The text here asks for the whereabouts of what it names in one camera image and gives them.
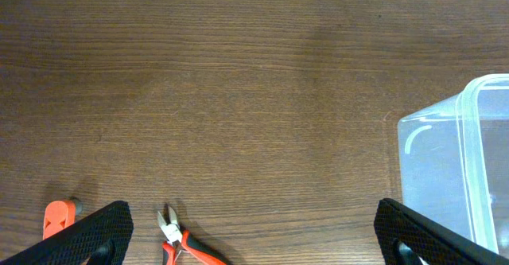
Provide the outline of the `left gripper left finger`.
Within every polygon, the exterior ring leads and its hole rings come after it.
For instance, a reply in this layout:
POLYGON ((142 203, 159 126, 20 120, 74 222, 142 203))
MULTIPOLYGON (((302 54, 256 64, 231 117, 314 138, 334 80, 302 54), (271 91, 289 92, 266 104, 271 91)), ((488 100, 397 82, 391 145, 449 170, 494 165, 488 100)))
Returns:
POLYGON ((121 264, 133 231, 128 203, 114 201, 1 264, 121 264))

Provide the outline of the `orange perforated cylinder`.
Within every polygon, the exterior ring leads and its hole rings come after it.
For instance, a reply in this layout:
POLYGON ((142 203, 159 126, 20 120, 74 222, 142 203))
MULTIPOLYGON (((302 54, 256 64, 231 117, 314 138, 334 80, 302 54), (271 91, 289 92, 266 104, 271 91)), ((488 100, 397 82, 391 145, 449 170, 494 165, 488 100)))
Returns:
POLYGON ((45 208, 43 220, 43 239, 73 225, 76 217, 83 211, 83 203, 77 197, 52 201, 45 208))

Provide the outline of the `clear plastic container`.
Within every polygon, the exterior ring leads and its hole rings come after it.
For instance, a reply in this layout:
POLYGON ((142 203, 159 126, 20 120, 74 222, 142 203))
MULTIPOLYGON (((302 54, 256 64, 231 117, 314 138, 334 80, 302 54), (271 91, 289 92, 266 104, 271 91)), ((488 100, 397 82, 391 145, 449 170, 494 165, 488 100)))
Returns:
POLYGON ((508 75, 398 122, 405 206, 501 256, 508 255, 508 75))

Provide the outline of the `small red diagonal cutters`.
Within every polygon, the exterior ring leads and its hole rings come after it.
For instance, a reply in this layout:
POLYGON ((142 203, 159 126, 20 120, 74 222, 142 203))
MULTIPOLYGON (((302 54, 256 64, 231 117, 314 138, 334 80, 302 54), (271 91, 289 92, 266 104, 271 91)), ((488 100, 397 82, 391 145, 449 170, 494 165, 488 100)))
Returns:
POLYGON ((230 261, 216 249, 198 240, 188 229, 180 226, 176 211, 165 205, 157 213, 157 222, 165 235, 162 243, 163 265, 175 265, 182 252, 187 252, 204 265, 228 265, 230 261))

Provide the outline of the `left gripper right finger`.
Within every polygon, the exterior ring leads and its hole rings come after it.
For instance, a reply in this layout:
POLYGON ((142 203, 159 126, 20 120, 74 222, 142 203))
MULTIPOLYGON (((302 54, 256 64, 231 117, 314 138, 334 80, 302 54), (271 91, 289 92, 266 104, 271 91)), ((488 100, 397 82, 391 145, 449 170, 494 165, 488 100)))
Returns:
POLYGON ((379 201, 375 234, 385 263, 508 265, 508 259, 390 199, 379 201))

